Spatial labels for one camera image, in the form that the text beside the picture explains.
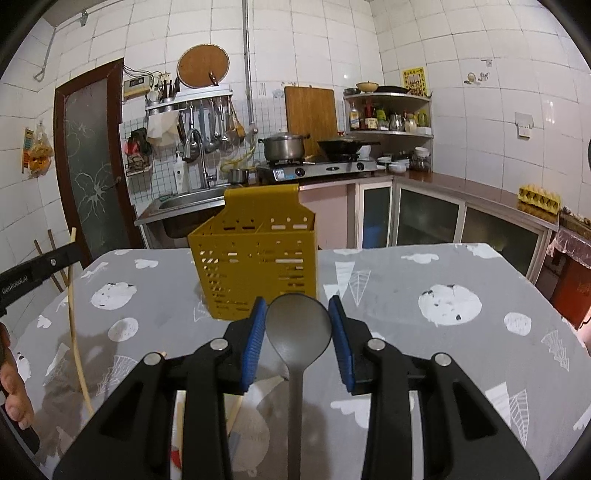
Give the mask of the left hand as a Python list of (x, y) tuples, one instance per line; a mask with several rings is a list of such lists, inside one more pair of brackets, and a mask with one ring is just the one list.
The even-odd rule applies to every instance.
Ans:
[(4, 351), (4, 360), (1, 362), (1, 385), (6, 391), (5, 409), (8, 417), (17, 422), (21, 430), (25, 430), (31, 426), (34, 413), (25, 384), (10, 351), (10, 337), (4, 324), (1, 324), (1, 345)]

